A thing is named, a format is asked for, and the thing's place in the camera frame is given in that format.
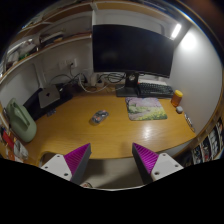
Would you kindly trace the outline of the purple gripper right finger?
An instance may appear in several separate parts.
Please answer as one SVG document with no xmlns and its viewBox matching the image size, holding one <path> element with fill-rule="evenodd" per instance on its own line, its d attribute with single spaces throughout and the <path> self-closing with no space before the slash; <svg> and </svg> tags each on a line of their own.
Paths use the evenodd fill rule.
<svg viewBox="0 0 224 224">
<path fill-rule="evenodd" d="M 137 143 L 132 144 L 132 154 L 144 184 L 149 184 L 182 169 L 167 153 L 157 154 Z"/>
</svg>

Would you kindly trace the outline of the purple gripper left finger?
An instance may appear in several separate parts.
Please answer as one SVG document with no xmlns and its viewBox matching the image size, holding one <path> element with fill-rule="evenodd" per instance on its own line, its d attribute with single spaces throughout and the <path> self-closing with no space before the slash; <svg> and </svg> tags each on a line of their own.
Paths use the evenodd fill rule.
<svg viewBox="0 0 224 224">
<path fill-rule="evenodd" d="M 54 155 L 42 166 L 42 169 L 76 185 L 80 185 L 90 155 L 91 144 L 88 143 L 66 155 Z"/>
</svg>

